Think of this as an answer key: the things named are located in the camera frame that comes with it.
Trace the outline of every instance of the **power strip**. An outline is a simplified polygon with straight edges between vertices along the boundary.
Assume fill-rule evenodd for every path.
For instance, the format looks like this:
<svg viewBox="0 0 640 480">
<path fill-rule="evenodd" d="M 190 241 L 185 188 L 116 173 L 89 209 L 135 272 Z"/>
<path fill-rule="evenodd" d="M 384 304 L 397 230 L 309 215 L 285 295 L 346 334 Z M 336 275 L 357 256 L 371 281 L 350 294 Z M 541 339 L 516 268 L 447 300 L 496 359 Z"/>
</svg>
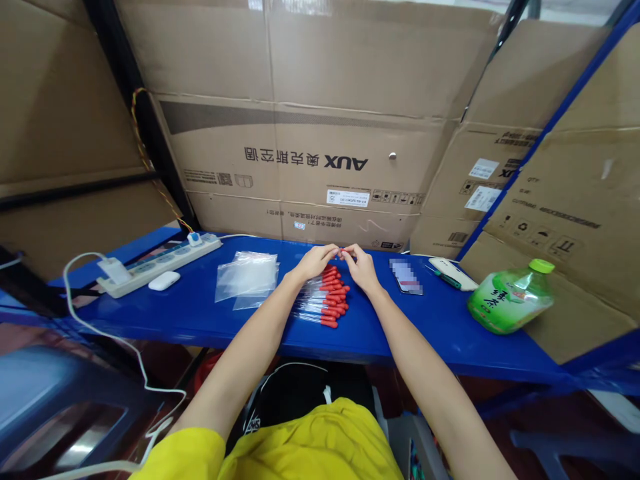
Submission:
<svg viewBox="0 0 640 480">
<path fill-rule="evenodd" d="M 192 247 L 188 241 L 179 243 L 174 248 L 166 250 L 148 259 L 141 260 L 127 267 L 132 279 L 126 283 L 116 285 L 111 279 L 102 277 L 96 280 L 110 296 L 120 298 L 140 287 L 144 287 L 151 280 L 166 271 L 177 270 L 180 267 L 222 247 L 222 242 L 212 233 L 201 235 L 202 243 Z"/>
</svg>

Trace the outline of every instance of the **plastic bottle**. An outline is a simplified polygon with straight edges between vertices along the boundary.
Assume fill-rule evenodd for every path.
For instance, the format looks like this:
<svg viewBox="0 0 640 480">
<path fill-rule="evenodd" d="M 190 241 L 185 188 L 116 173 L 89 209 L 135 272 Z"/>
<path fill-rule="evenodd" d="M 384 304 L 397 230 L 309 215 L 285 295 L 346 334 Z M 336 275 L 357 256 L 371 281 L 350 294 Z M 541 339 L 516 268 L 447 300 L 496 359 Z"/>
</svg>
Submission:
<svg viewBox="0 0 640 480">
<path fill-rule="evenodd" d="M 534 259 L 529 268 L 490 273 L 467 308 L 487 330 L 512 333 L 553 305 L 547 274 L 554 268 L 548 261 Z"/>
</svg>

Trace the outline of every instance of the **flattened cardboard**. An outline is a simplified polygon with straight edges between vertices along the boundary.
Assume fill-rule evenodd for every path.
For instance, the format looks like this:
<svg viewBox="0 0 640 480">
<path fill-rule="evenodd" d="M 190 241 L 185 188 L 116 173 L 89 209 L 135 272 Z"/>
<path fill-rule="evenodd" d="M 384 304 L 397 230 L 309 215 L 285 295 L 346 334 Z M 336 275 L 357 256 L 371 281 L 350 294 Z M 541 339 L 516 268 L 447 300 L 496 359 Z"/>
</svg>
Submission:
<svg viewBox="0 0 640 480">
<path fill-rule="evenodd" d="M 144 172 L 85 15 L 80 0 L 0 2 L 0 197 Z M 0 230 L 0 244 L 24 252 L 48 281 L 76 255 L 108 253 L 172 219 L 155 187 L 142 183 L 3 212 L 11 227 Z"/>
<path fill-rule="evenodd" d="M 185 190 L 280 200 L 272 103 L 156 99 Z"/>
<path fill-rule="evenodd" d="M 282 239 L 280 214 L 284 215 L 284 211 L 280 212 L 278 200 L 193 192 L 189 193 L 189 200 L 205 231 Z"/>
<path fill-rule="evenodd" d="M 479 222 L 422 214 L 411 234 L 411 253 L 455 260 Z"/>
<path fill-rule="evenodd" d="M 281 210 L 285 212 L 281 217 L 284 240 L 336 243 L 340 246 L 358 243 L 362 248 L 383 251 L 401 251 L 419 218 L 418 214 L 401 215 L 288 202 L 281 203 Z"/>
<path fill-rule="evenodd" d="M 422 213 L 428 217 L 479 221 L 485 212 L 465 208 L 478 187 L 500 189 L 520 167 L 539 130 L 464 122 L 456 130 Z M 497 162 L 490 175 L 471 172 L 478 160 Z"/>
<path fill-rule="evenodd" d="M 462 116 L 502 20 L 368 0 L 117 3 L 156 93 L 412 117 Z"/>
<path fill-rule="evenodd" d="M 7 0 L 0 42 L 7 46 L 0 52 L 0 184 L 33 182 L 37 189 L 42 180 L 54 188 L 74 175 L 117 177 L 119 169 L 141 166 L 127 108 L 94 33 Z M 56 185 L 56 177 L 67 180 Z"/>
<path fill-rule="evenodd" d="M 383 251 L 402 250 L 419 217 L 214 193 L 190 193 L 189 198 L 204 230 L 342 246 L 359 243 Z"/>
<path fill-rule="evenodd" d="M 480 283 L 491 272 L 524 268 L 531 257 L 482 232 L 460 262 Z M 579 288 L 560 273 L 549 275 L 554 304 L 524 326 L 529 336 L 558 364 L 572 360 L 636 328 L 632 317 Z"/>
<path fill-rule="evenodd" d="M 562 116 L 554 131 L 640 125 L 640 25 L 632 26 Z"/>
<path fill-rule="evenodd" d="M 156 99 L 188 191 L 326 206 L 328 190 L 354 191 L 369 195 L 363 209 L 390 213 L 419 213 L 454 126 L 268 102 Z"/>
<path fill-rule="evenodd" d="M 82 0 L 25 0 L 42 10 L 64 18 L 80 27 L 94 31 Z"/>
<path fill-rule="evenodd" d="M 557 304 L 526 330 L 559 363 L 638 326 L 639 35 L 636 25 L 603 62 L 462 262 L 472 274 L 499 270 L 503 257 L 556 264 Z"/>
<path fill-rule="evenodd" d="M 262 0 L 118 0 L 147 88 L 273 100 Z"/>
<path fill-rule="evenodd" d="M 108 253 L 174 219 L 155 187 L 143 183 L 0 213 L 0 222 L 11 226 L 0 229 L 0 245 L 23 251 L 24 264 L 50 281 L 80 253 Z"/>
<path fill-rule="evenodd" d="M 274 0 L 267 22 L 275 100 L 460 118 L 502 16 L 368 0 Z"/>
<path fill-rule="evenodd" d="M 485 230 L 622 310 L 640 311 L 638 145 L 636 129 L 548 134 Z"/>
<path fill-rule="evenodd" d="M 328 205 L 327 190 L 370 194 L 367 210 L 419 213 L 454 123 L 328 109 L 276 108 L 283 201 Z M 286 117 L 293 121 L 284 121 Z M 291 164 L 304 152 L 306 166 Z M 309 167 L 314 155 L 316 167 Z"/>
<path fill-rule="evenodd" d="M 544 128 L 609 32 L 522 20 L 488 64 L 465 120 Z"/>
</svg>

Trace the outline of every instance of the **bottle label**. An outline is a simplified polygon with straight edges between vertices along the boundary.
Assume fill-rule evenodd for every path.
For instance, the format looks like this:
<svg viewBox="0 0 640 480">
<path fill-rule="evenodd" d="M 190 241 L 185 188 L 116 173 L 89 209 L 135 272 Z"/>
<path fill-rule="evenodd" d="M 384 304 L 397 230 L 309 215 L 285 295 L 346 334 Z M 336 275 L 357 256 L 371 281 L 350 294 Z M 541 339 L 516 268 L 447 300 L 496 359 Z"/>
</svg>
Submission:
<svg viewBox="0 0 640 480">
<path fill-rule="evenodd" d="M 490 274 L 473 293 L 470 306 L 477 318 L 496 333 L 511 333 L 553 304 L 551 297 L 538 297 Z"/>
</svg>

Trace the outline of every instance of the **blue stool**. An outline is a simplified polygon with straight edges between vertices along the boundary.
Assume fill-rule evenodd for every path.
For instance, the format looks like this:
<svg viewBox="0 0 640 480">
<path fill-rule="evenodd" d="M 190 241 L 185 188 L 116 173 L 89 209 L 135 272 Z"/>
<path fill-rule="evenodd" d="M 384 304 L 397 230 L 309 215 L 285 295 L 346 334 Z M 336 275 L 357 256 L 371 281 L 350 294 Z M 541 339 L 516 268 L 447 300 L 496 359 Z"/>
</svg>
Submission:
<svg viewBox="0 0 640 480">
<path fill-rule="evenodd" d="M 640 435 L 565 436 L 512 430 L 511 441 L 535 453 L 549 480 L 569 480 L 560 457 L 589 460 L 611 479 L 640 477 Z"/>
<path fill-rule="evenodd" d="M 134 424 L 140 426 L 141 422 L 151 419 L 162 400 L 162 396 L 144 390 L 141 384 L 117 372 L 68 352 L 40 346 L 0 357 L 0 385 L 0 470 L 3 472 L 21 471 L 34 457 L 46 454 L 47 445 L 43 443 L 47 443 L 44 441 L 47 436 L 48 442 L 58 448 L 67 447 L 62 452 L 65 458 L 62 465 L 54 466 L 49 460 L 56 472 L 108 461 L 118 452 L 125 434 Z M 97 432 L 99 435 L 93 435 L 94 444 L 88 443 L 90 435 L 82 437 L 84 431 L 77 426 L 74 429 L 67 425 L 66 432 L 74 430 L 83 438 L 81 445 L 72 445 L 68 439 L 65 444 L 62 440 L 65 430 L 60 428 L 61 415 L 62 423 L 65 420 L 68 423 L 73 415 L 64 417 L 64 412 L 70 412 L 78 404 L 110 407 L 112 420 Z M 31 457 L 30 460 L 20 458 L 25 456 Z"/>
</svg>

